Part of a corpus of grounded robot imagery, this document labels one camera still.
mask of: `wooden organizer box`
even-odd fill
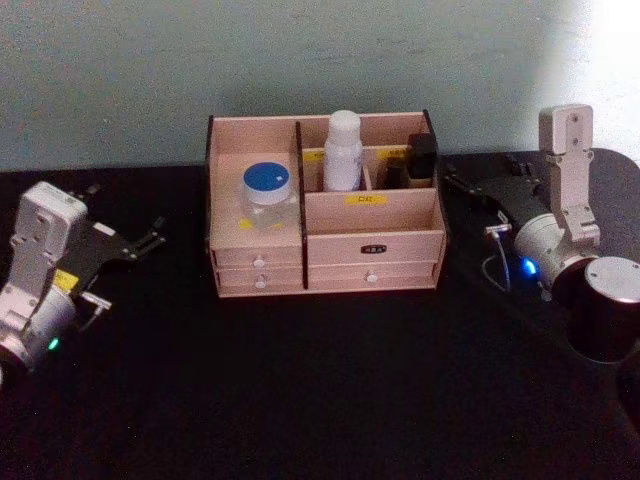
[[[433,133],[429,117],[360,118],[355,192],[321,191],[328,115],[211,120],[209,248],[220,297],[436,287],[447,243],[438,192],[378,189],[409,135]],[[300,211],[295,221],[258,229],[243,214],[241,185],[244,171],[264,161],[288,167]]]

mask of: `yellow label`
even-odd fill
[[[53,277],[53,284],[65,293],[69,293],[73,290],[73,287],[78,283],[79,278],[75,275],[71,275],[63,270],[56,270]]]
[[[304,162],[322,162],[324,160],[324,150],[302,152],[302,160]]]
[[[384,205],[387,203],[386,195],[347,195],[344,197],[345,205]]]
[[[241,218],[238,221],[238,226],[241,230],[249,230],[253,227],[253,225],[251,224],[251,220],[249,220],[248,218]]]
[[[404,158],[407,155],[406,147],[395,147],[395,148],[381,148],[380,150],[376,150],[376,159],[378,161],[386,161],[391,157],[399,157]]]

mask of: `blue jar lid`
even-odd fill
[[[286,199],[290,193],[289,171],[275,162],[262,162],[244,172],[244,188],[250,201],[260,205],[273,205]]]

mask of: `black table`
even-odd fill
[[[596,152],[604,253],[640,259],[639,173]],[[567,313],[535,286],[506,296],[483,279],[490,252],[462,205],[436,292],[219,300],[203,168],[3,174],[3,279],[37,180],[98,182],[93,218],[133,239],[163,215],[168,243],[102,277],[93,291],[112,311],[2,394],[3,480],[640,478],[616,366],[576,354]]]

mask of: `white bottle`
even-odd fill
[[[323,170],[326,192],[348,192],[360,187],[360,117],[349,110],[338,110],[329,117]]]

